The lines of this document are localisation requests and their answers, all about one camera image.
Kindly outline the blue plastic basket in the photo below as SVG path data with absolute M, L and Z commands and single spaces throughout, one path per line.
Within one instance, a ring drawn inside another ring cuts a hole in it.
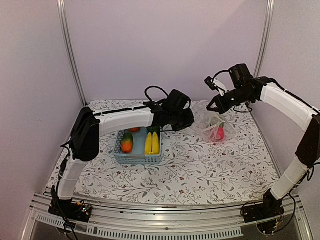
M 116 142 L 114 144 L 113 155 L 119 164 L 126 165 L 158 165 L 162 160 L 162 147 L 159 154 L 145 155 L 145 142 L 148 135 L 147 128 L 143 127 L 139 132 L 132 133 L 133 149 L 130 153 L 124 153 L 121 149 L 121 143 L 127 130 L 117 132 Z

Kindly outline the green toy watermelon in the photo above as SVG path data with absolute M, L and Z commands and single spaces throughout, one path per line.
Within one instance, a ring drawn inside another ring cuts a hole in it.
M 213 116 L 209 121 L 208 121 L 208 126 L 209 127 L 220 127 L 221 124 L 224 123 L 224 120 L 221 119 L 219 116 Z

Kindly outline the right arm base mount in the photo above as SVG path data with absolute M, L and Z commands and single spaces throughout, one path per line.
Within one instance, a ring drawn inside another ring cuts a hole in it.
M 276 199 L 270 189 L 263 195 L 262 203 L 252 202 L 252 205 L 249 204 L 249 202 L 245 203 L 240 210 L 245 223 L 261 221 L 285 213 L 282 199 Z

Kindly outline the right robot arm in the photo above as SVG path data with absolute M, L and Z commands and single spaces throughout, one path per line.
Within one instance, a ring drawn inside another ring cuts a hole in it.
M 263 203 L 258 213 L 262 218 L 269 218 L 278 210 L 281 200 L 305 177 L 320 158 L 320 112 L 289 91 L 280 87 L 273 78 L 247 77 L 235 84 L 228 91 L 217 79 L 207 77 L 205 84 L 211 90 L 219 91 L 206 107 L 208 111 L 224 114 L 231 108 L 247 101 L 261 101 L 272 106 L 292 120 L 304 133 L 292 163 L 280 179 L 263 195 Z

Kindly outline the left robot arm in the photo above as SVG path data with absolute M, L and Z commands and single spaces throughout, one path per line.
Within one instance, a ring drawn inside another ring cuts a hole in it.
M 58 174 L 58 182 L 52 187 L 51 195 L 55 209 L 63 216 L 74 213 L 74 188 L 85 166 L 100 152 L 100 138 L 132 128 L 171 126 L 174 132 L 190 127 L 194 123 L 191 99 L 173 89 L 159 101 L 149 99 L 138 106 L 107 111 L 93 111 L 83 107 L 71 130 L 69 140 L 61 147 L 67 150 L 66 160 Z

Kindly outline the clear zip top bag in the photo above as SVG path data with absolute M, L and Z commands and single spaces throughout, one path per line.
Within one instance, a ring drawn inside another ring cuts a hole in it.
M 236 136 L 235 129 L 223 115 L 207 111 L 207 105 L 208 102 L 203 100 L 191 107 L 194 115 L 192 131 L 208 143 L 221 143 L 233 139 Z

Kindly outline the red toy apple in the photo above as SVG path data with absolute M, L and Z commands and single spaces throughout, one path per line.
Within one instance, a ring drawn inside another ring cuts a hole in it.
M 211 134 L 211 140 L 213 142 L 221 142 L 225 139 L 225 131 L 222 126 L 216 127 L 212 134 Z

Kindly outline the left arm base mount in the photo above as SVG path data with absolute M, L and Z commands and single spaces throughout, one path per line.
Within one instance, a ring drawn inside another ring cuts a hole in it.
M 85 203 L 83 200 L 75 203 L 72 198 L 69 200 L 62 200 L 58 197 L 58 193 L 54 185 L 51 188 L 50 193 L 52 200 L 48 209 L 49 214 L 68 220 L 84 223 L 89 222 L 92 213 L 92 205 L 90 203 Z

